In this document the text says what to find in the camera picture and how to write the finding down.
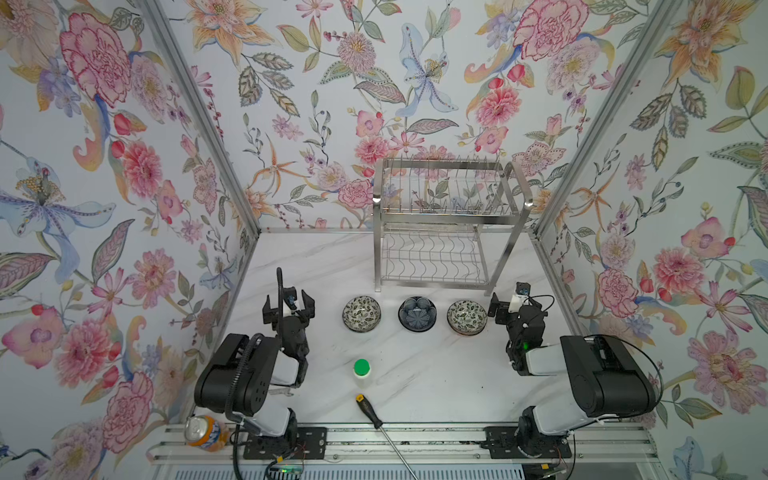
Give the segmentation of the olive leaf pattern bowl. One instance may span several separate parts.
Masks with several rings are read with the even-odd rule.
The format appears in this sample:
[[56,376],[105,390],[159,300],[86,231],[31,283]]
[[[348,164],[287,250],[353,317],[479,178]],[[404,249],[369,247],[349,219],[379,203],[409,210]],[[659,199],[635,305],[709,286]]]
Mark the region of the olive leaf pattern bowl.
[[446,317],[451,329],[464,336],[475,336],[481,333],[488,319],[486,309],[472,300],[454,302],[448,308]]

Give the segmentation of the pink leaf pattern bowl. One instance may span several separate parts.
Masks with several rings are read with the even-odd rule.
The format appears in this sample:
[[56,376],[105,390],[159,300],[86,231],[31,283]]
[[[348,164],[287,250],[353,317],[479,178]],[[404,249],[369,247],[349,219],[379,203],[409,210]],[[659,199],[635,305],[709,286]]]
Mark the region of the pink leaf pattern bowl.
[[382,318],[382,310],[376,299],[360,295],[349,300],[342,310],[342,321],[351,331],[366,333],[375,329]]

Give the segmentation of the dark blue patterned bowl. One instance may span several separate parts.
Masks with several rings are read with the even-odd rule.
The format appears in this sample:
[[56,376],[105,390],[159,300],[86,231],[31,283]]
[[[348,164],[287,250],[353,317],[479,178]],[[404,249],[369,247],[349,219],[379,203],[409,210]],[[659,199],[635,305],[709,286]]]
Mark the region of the dark blue patterned bowl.
[[408,297],[398,309],[398,319],[400,324],[407,330],[423,333],[435,325],[437,308],[427,297]]

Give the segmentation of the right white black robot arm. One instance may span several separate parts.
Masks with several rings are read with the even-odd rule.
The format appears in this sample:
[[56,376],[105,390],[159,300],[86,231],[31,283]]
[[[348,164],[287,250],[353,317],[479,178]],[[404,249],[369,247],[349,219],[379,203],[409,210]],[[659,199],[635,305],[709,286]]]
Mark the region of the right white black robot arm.
[[553,377],[563,394],[526,407],[514,436],[502,442],[527,458],[563,454],[568,435],[605,419],[638,417],[652,412],[662,398],[628,349],[630,343],[613,335],[565,335],[544,345],[544,311],[531,297],[502,301],[491,297],[488,316],[506,328],[506,354],[521,376]]

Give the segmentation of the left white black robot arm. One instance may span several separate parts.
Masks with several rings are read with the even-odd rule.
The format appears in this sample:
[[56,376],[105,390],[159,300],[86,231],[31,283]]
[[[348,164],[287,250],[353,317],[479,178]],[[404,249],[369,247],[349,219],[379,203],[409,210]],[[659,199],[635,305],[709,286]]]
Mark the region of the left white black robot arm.
[[264,322],[275,334],[228,334],[199,376],[194,402],[251,435],[293,443],[296,414],[271,399],[269,388],[303,384],[310,353],[306,328],[315,316],[315,300],[293,287],[281,290],[278,297],[279,306],[266,302],[262,309]]

